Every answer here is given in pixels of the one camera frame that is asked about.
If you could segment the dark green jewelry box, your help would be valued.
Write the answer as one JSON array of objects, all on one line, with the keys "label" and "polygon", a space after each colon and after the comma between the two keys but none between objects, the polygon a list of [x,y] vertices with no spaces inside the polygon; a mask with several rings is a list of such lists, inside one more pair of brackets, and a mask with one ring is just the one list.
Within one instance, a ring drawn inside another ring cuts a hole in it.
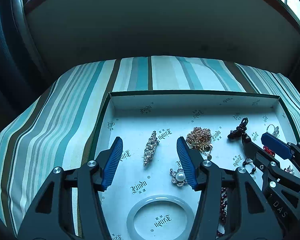
[{"label": "dark green jewelry box", "polygon": [[[90,158],[111,147],[116,137],[123,152],[112,184],[99,194],[111,239],[130,239],[126,220],[131,208],[153,195],[172,195],[184,200],[194,212],[200,192],[189,184],[172,184],[170,169],[182,168],[177,139],[195,127],[211,133],[211,160],[218,167],[235,170],[246,156],[240,141],[228,134],[248,118],[247,134],[262,146],[263,133],[279,131],[278,139],[300,140],[286,104],[278,96],[239,92],[159,90],[114,92],[108,95],[94,131]],[[153,160],[143,166],[143,154],[151,133],[160,141]]]}]

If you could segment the blue curtain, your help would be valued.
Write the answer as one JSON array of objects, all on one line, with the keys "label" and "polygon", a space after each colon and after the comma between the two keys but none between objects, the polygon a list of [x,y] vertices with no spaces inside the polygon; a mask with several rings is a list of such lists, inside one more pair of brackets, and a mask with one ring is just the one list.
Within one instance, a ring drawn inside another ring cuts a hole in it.
[{"label": "blue curtain", "polygon": [[17,29],[12,2],[0,3],[0,103],[15,118],[47,88]]}]

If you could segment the pearl flower brooch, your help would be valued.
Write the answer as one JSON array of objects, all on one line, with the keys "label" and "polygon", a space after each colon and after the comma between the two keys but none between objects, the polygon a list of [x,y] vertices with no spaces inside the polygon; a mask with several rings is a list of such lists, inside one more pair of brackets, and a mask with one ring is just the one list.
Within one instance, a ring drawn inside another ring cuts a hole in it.
[{"label": "pearl flower brooch", "polygon": [[170,176],[172,184],[177,187],[183,187],[187,184],[186,176],[182,168],[178,168],[176,171],[171,168]]}]

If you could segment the pale jade bangle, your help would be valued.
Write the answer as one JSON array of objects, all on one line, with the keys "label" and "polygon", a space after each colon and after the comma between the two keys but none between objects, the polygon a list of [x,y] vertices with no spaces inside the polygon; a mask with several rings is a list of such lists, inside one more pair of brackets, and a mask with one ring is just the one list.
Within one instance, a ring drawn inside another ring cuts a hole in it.
[{"label": "pale jade bangle", "polygon": [[136,203],[126,225],[130,239],[187,239],[194,212],[184,200],[172,195],[153,195]]}]

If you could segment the black cord bead pendant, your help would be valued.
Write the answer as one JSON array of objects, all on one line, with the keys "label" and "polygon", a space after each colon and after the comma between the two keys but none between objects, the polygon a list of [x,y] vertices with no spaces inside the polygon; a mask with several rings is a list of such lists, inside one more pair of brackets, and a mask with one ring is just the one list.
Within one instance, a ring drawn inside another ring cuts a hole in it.
[{"label": "black cord bead pendant", "polygon": [[[247,117],[243,118],[241,120],[241,123],[236,127],[236,129],[230,131],[230,133],[228,134],[228,139],[235,140],[235,139],[239,139],[239,137],[244,135],[247,130],[248,121],[249,120]],[[251,164],[251,163],[253,163],[253,161],[247,161],[247,158],[246,158],[245,161],[243,161],[242,166],[245,167],[246,165]],[[253,167],[249,174],[252,175],[255,172],[256,172],[256,167]]]}]

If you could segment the striped teal tablecloth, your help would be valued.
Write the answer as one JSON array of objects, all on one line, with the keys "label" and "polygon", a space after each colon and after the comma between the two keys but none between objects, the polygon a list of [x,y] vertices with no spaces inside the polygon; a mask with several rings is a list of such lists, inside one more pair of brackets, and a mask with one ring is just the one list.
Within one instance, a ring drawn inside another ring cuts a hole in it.
[{"label": "striped teal tablecloth", "polygon": [[222,60],[129,57],[75,66],[0,132],[0,220],[16,236],[25,212],[56,167],[87,159],[108,93],[222,90],[277,95],[300,136],[300,93],[282,74]]}]

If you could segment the red knot gold charm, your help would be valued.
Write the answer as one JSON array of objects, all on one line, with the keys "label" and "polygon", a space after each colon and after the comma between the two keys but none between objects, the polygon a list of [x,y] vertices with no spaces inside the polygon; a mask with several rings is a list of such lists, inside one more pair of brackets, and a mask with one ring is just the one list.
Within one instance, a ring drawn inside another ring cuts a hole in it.
[{"label": "red knot gold charm", "polygon": [[268,153],[270,156],[275,157],[275,152],[269,149],[267,146],[263,146],[263,150]]}]

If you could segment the silver rhinestone hair clip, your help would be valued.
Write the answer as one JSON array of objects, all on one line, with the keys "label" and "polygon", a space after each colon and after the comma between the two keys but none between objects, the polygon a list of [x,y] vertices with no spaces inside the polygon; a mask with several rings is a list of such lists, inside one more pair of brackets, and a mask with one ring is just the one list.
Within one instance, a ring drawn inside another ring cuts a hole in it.
[{"label": "silver rhinestone hair clip", "polygon": [[153,160],[159,142],[156,131],[153,131],[144,149],[143,166],[147,166]]}]

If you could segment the pearl cluster brooch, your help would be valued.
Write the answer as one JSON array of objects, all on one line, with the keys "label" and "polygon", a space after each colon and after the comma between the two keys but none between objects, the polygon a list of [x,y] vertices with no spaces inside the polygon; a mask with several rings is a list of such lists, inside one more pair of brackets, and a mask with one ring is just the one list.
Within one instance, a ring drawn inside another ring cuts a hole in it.
[{"label": "pearl cluster brooch", "polygon": [[295,174],[294,169],[290,165],[287,168],[284,168],[283,170],[291,175]]}]

